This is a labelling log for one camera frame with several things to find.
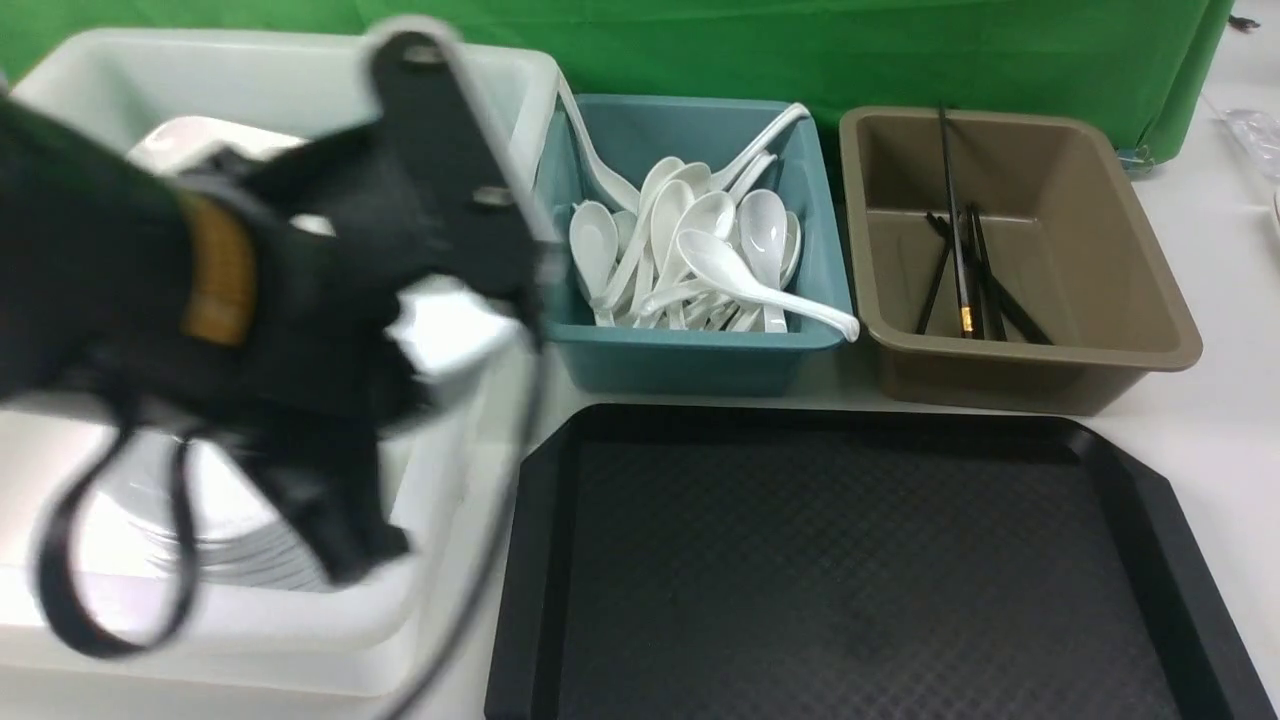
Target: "brown bin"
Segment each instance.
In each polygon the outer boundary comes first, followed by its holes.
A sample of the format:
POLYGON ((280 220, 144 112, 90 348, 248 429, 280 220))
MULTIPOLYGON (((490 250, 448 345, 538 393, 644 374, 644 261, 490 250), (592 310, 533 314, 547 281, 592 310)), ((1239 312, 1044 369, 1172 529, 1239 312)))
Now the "brown bin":
POLYGON ((993 274, 1052 346, 960 338, 947 268, 925 334, 915 324, 945 242, 934 110, 863 108, 840 123, 858 314, 899 400, 1092 415, 1148 372, 1203 348, 1138 196, 1106 137, 1057 118, 954 111, 960 208, 977 202, 993 274))

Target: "black tray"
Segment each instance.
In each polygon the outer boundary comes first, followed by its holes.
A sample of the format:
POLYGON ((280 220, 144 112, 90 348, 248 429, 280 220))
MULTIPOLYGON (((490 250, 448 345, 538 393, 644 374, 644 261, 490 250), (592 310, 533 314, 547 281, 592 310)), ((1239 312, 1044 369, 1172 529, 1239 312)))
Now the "black tray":
POLYGON ((525 461, 485 714, 1276 717, 1167 480, 1079 424, 623 405, 525 461))

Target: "teal bin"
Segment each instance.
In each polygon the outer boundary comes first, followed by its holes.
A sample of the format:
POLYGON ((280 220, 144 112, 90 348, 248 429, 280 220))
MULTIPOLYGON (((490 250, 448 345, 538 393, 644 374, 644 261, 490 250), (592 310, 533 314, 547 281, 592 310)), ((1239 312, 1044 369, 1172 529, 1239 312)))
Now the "teal bin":
MULTIPOLYGON (((701 160, 713 172, 723 168, 786 104, 586 95, 579 97, 579 106, 600 158, 639 188, 654 163, 668 155, 686 163, 701 160)), ((756 187, 774 190, 801 225, 800 266, 788 290, 851 313, 814 122, 796 123, 769 150, 778 163, 756 187)), ((785 334, 595 327, 567 252, 573 204, 603 201, 585 168, 568 118, 558 111, 548 129, 535 192, 566 249, 563 277, 548 290, 547 332, 579 387, 607 393, 778 396, 808 354, 844 342, 835 329, 791 314, 791 332, 785 334)))

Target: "green cloth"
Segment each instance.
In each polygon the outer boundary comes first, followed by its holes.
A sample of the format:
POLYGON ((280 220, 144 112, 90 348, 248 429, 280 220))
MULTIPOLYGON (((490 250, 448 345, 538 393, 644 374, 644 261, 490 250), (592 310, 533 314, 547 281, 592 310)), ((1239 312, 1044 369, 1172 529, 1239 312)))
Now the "green cloth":
POLYGON ((1231 0, 5 0, 10 77, 102 26, 358 33, 392 14, 556 56, 580 92, 1069 115, 1178 152, 1231 0))

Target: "white table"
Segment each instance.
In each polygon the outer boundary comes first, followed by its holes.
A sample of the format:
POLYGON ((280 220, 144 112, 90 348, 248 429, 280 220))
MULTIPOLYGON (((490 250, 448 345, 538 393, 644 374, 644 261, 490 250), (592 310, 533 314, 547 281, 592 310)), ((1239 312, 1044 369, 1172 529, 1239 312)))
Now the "white table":
MULTIPOLYGON (((1262 22, 1254 36, 1229 32, 1206 86, 1219 109, 1252 106, 1280 117, 1280 5, 1239 0, 1236 12, 1262 22)), ((1280 707, 1280 234, 1268 219, 1270 190, 1215 120, 1197 109, 1181 155, 1137 183, 1204 338, 1199 364, 1176 375, 1151 375, 1087 424, 1170 479, 1217 585, 1280 707)), ((867 342, 813 359, 796 392, 772 402, 795 407, 914 409, 886 401, 874 387, 867 342)), ((521 359, 512 355, 511 365, 521 359)), ((520 392, 512 368, 495 380, 520 392)), ((572 387, 556 365, 543 434, 600 398, 572 387)), ((475 492, 452 543, 461 548, 444 571, 458 587, 466 548, 481 536, 511 455, 502 409, 489 402, 484 438, 493 451, 474 468, 475 492)), ((497 621, 495 583, 481 621, 422 720, 483 717, 497 621)), ((443 621, 447 612, 438 612, 443 621)), ((238 717, 315 720, 366 717, 381 702, 246 691, 108 676, 0 670, 0 715, 100 719, 238 717)))

